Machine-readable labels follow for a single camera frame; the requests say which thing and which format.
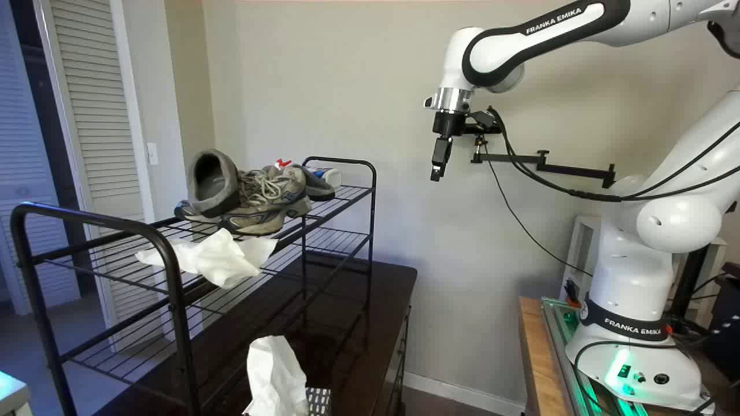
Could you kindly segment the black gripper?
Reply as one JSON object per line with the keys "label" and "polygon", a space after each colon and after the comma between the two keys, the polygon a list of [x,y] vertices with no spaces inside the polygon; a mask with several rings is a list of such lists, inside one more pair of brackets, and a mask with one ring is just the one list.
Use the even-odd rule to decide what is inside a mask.
{"label": "black gripper", "polygon": [[467,113],[436,113],[431,120],[431,132],[436,135],[431,151],[429,181],[438,183],[448,171],[451,141],[464,135],[499,135],[502,123],[485,111]]}

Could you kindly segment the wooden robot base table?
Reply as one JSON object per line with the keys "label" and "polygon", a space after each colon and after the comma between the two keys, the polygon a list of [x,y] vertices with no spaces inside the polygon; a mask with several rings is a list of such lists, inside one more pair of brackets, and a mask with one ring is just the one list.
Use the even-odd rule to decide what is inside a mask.
{"label": "wooden robot base table", "polygon": [[738,380],[700,344],[588,331],[555,298],[521,298],[526,416],[738,416]]}

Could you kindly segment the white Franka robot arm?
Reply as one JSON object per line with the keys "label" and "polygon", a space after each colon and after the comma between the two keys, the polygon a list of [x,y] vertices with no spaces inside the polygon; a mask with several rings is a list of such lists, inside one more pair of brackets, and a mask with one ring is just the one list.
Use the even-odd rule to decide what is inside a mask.
{"label": "white Franka robot arm", "polygon": [[[508,90],[529,59],[589,40],[636,45],[702,22],[726,54],[738,50],[738,0],[570,0],[508,27],[462,27],[425,106],[435,111],[431,178],[462,135],[468,96]],[[673,260],[711,242],[740,195],[740,90],[729,90],[645,181],[625,178],[606,196],[599,255],[569,362],[613,395],[709,416],[700,371],[664,323]]]}

